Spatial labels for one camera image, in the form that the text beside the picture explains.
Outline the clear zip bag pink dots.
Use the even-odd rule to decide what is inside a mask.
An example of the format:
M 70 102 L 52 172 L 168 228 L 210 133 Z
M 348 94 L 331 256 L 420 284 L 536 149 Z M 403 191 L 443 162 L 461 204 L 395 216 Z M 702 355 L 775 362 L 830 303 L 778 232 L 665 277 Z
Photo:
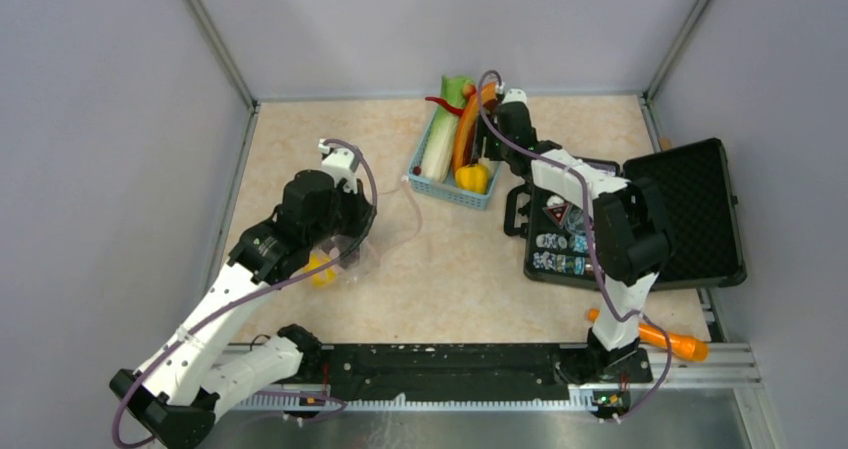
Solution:
M 360 245 L 361 265 L 352 276 L 340 276 L 325 286 L 348 285 L 376 271 L 388 256 L 416 238 L 423 227 L 423 216 L 415 200 L 407 175 L 397 186 L 379 194 L 379 213 L 370 234 Z

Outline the dark red toy grapes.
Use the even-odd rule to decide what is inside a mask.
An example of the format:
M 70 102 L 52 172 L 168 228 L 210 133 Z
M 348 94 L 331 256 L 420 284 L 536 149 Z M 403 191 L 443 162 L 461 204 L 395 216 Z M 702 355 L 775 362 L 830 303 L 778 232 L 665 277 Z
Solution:
M 352 276 L 355 270 L 361 265 L 362 250 L 361 243 L 356 238 L 347 236 L 335 236 L 330 242 L 329 255 L 332 259 L 337 259 L 335 265 L 340 276 Z

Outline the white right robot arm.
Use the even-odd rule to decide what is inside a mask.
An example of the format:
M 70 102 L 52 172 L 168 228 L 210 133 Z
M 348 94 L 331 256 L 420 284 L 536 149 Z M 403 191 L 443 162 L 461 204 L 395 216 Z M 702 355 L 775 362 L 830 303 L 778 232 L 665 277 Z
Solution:
M 612 381 L 639 347 L 639 319 L 674 252 L 664 199 L 650 179 L 613 177 L 549 141 L 538 141 L 525 100 L 507 95 L 480 120 L 499 158 L 534 187 L 579 207 L 604 305 L 587 337 L 586 366 Z

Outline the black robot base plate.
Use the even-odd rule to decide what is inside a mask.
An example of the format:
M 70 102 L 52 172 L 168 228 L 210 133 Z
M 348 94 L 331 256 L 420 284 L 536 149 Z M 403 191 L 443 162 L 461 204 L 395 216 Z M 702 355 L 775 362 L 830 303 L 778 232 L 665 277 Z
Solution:
M 348 402 L 530 402 L 565 400 L 577 385 L 653 379 L 643 349 L 600 366 L 583 344 L 338 344 L 309 351 L 280 383 Z

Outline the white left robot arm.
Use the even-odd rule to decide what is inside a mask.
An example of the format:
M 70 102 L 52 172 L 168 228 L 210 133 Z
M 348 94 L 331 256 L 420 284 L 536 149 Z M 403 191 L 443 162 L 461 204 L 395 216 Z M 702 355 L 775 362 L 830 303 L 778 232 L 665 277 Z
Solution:
M 376 202 L 347 169 L 302 170 L 285 185 L 267 219 L 247 229 L 201 302 L 158 352 L 136 369 L 121 369 L 110 388 L 120 413 L 130 412 L 167 448 L 196 448 L 234 406 L 271 383 L 319 373 L 320 342 L 306 329 L 281 328 L 238 359 L 216 362 L 234 335 L 274 292 L 312 275 L 313 250 L 335 236 L 368 235 Z

